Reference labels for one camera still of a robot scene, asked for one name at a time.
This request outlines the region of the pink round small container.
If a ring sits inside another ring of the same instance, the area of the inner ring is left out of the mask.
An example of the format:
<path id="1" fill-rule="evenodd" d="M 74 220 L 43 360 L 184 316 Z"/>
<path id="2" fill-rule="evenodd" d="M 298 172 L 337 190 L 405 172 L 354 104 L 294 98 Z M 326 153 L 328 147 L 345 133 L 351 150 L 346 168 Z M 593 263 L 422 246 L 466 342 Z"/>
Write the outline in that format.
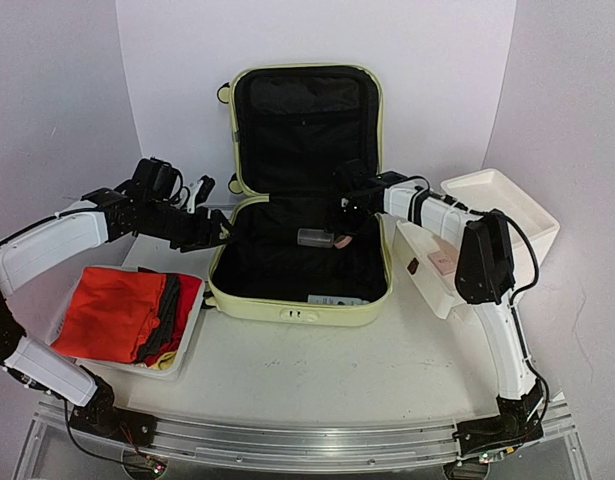
<path id="1" fill-rule="evenodd" d="M 334 240 L 333 246 L 336 249 L 343 249 L 345 248 L 351 241 L 353 240 L 353 238 L 351 236 L 348 235 L 341 235 L 339 237 L 337 237 Z"/>

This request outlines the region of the clear plastic rectangular case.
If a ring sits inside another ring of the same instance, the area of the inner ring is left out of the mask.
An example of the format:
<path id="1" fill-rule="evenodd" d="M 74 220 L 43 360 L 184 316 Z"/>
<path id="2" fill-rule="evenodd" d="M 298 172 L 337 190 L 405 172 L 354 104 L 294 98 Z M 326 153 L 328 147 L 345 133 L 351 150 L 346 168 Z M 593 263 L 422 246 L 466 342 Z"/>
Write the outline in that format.
<path id="1" fill-rule="evenodd" d="M 334 235 L 322 229 L 300 228 L 297 231 L 297 244 L 303 247 L 332 248 Z"/>

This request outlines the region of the red printed t-shirt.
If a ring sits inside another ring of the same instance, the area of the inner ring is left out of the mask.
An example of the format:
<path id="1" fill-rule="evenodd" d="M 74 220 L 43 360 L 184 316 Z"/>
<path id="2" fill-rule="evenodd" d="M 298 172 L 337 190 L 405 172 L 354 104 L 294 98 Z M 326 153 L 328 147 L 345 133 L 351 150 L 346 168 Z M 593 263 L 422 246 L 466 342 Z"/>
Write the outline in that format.
<path id="1" fill-rule="evenodd" d="M 193 307 L 196 303 L 198 294 L 202 292 L 204 283 L 200 278 L 190 276 L 187 274 L 179 274 L 182 293 L 178 305 L 178 316 L 176 322 L 176 330 L 174 333 L 174 341 L 172 342 L 172 349 L 170 351 L 178 351 L 183 335 L 187 329 L 187 324 L 192 315 Z"/>

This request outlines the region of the white deodorant spray bottle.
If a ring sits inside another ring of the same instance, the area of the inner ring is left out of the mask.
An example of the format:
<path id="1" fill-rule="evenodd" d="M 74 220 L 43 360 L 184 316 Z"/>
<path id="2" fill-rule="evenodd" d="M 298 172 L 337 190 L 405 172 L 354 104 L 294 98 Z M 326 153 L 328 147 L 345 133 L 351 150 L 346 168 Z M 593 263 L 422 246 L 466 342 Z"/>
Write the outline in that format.
<path id="1" fill-rule="evenodd" d="M 307 296 L 309 304 L 329 305 L 329 306 L 360 306 L 369 303 L 368 300 L 363 300 L 357 297 L 348 296 L 333 296 L 333 295 L 316 295 L 309 294 Z"/>

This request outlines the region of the white three-drawer storage cabinet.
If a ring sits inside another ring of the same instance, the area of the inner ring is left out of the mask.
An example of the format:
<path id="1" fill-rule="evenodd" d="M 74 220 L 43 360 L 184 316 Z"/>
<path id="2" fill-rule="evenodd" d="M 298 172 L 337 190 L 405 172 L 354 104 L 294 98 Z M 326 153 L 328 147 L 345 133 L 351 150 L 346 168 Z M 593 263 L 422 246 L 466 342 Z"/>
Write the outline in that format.
<path id="1" fill-rule="evenodd" d="M 536 269 L 559 222 L 496 169 L 445 180 L 434 192 L 412 181 L 384 193 L 396 218 L 393 248 L 432 312 L 445 319 L 470 305 L 500 304 L 535 283 Z M 440 238 L 458 250 L 454 274 L 441 276 L 427 258 Z"/>

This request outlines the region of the pale green hard-shell suitcase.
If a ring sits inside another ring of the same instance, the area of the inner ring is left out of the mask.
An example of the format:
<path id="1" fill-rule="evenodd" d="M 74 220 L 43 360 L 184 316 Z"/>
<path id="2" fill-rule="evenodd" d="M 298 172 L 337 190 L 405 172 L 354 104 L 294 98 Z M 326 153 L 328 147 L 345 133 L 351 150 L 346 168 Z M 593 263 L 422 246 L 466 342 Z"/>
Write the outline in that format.
<path id="1" fill-rule="evenodd" d="M 297 231 L 327 231 L 326 193 L 341 164 L 360 159 L 381 172 L 378 78 L 358 65 L 272 65 L 241 72 L 217 96 L 230 110 L 229 188 L 242 200 L 230 218 L 235 237 L 209 267 L 209 302 L 255 321 L 358 327 L 375 320 L 393 285 L 382 218 L 343 249 L 299 246 Z M 309 304 L 309 294 L 369 303 Z"/>

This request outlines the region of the black dotted garment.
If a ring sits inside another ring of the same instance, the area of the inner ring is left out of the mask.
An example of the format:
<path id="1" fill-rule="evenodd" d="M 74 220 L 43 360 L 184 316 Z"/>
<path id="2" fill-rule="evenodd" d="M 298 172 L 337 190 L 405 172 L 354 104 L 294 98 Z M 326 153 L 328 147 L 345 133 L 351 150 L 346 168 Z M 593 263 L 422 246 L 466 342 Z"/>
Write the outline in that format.
<path id="1" fill-rule="evenodd" d="M 151 365 L 163 353 L 172 349 L 181 293 L 182 284 L 179 275 L 168 273 L 165 288 L 159 300 L 157 312 L 159 325 L 151 331 L 147 340 L 138 347 L 135 364 Z"/>

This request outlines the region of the white perforated plastic basket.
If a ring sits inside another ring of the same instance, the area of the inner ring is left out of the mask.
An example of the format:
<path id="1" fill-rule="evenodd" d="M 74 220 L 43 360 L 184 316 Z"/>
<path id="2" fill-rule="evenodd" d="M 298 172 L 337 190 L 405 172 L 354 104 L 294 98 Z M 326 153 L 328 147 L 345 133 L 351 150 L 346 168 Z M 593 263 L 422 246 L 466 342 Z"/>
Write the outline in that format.
<path id="1" fill-rule="evenodd" d="M 139 376 L 173 381 L 200 313 L 205 282 L 146 269 L 83 270 L 51 341 L 58 353 Z"/>

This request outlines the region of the orange garment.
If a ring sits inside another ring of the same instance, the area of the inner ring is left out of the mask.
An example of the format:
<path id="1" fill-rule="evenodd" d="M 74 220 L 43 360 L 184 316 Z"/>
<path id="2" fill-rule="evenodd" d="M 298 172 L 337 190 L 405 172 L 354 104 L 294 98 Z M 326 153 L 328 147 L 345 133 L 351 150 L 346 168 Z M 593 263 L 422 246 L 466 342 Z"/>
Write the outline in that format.
<path id="1" fill-rule="evenodd" d="M 87 267 L 52 348 L 74 358 L 130 364 L 159 325 L 166 276 Z"/>

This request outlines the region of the yellow cloth garment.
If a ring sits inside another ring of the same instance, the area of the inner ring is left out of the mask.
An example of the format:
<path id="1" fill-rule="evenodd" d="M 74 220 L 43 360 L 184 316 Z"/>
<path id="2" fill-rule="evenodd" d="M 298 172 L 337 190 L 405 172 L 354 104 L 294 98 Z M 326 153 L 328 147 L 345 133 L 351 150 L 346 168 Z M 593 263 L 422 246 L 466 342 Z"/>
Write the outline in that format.
<path id="1" fill-rule="evenodd" d="M 173 365 L 176 357 L 176 350 L 164 352 L 162 354 L 147 358 L 145 362 L 140 362 L 137 366 L 151 370 L 166 371 Z"/>

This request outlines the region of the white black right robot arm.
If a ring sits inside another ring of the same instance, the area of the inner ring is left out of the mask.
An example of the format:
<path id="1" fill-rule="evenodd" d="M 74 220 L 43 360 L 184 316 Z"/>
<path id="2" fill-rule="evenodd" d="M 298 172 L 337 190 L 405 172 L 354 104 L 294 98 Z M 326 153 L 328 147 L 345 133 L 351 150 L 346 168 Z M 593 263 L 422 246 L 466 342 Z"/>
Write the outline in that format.
<path id="1" fill-rule="evenodd" d="M 436 235 L 458 252 L 454 284 L 484 328 L 498 382 L 498 413 L 458 423 L 453 437 L 460 458 L 486 462 L 540 439 L 551 392 L 533 365 L 516 308 L 518 295 L 537 283 L 516 285 L 510 234 L 529 240 L 520 226 L 498 209 L 476 210 L 432 191 L 419 175 L 370 175 L 341 168 L 333 182 L 335 233 L 353 237 L 371 217 L 385 214 Z"/>

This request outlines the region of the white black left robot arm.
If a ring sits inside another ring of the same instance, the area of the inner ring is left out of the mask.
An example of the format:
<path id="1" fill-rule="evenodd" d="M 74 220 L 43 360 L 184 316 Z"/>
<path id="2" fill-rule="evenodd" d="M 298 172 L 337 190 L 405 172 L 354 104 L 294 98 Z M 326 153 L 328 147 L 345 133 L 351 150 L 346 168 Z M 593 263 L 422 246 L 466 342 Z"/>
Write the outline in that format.
<path id="1" fill-rule="evenodd" d="M 0 240 L 0 366 L 27 387 L 72 404 L 74 415 L 101 437 L 122 431 L 128 411 L 113 387 L 48 345 L 42 334 L 74 280 L 51 270 L 85 251 L 127 235 L 166 240 L 182 253 L 230 243 L 234 228 L 220 210 L 188 211 L 167 196 L 100 188 L 69 208 Z"/>

